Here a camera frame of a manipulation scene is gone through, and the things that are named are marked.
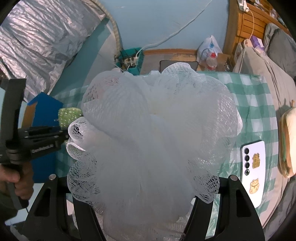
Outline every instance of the power strip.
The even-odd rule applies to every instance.
[[[126,66],[135,67],[138,63],[139,57],[129,57],[124,59],[124,63]]]
[[[250,9],[247,6],[246,0],[237,0],[237,3],[239,4],[239,9],[244,12],[248,12]]]

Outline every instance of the plastic bottle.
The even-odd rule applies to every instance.
[[[215,71],[218,65],[216,54],[211,53],[206,59],[206,70]]]

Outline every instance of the lucky cat sticker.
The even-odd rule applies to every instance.
[[[257,154],[254,154],[254,156],[253,156],[253,164],[252,164],[252,168],[254,169],[254,168],[257,168],[257,167],[259,167],[260,166],[260,158],[259,158],[259,153],[257,153]]]
[[[250,194],[254,194],[255,192],[257,192],[259,189],[259,179],[255,179],[250,183]]]

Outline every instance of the teal basket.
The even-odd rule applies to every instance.
[[[118,62],[116,63],[116,66],[121,68],[121,62],[126,58],[135,57],[140,49],[141,48],[122,50],[120,52],[121,53],[120,56],[118,57]],[[143,54],[142,50],[139,52],[138,57],[139,57],[139,59],[138,59],[138,63],[136,64],[136,66],[128,68],[128,72],[133,75],[140,75],[142,64],[144,61],[144,54]]]

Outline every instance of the sleeve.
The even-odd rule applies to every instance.
[[[0,222],[13,218],[16,214],[17,210],[14,208],[11,198],[0,192]]]

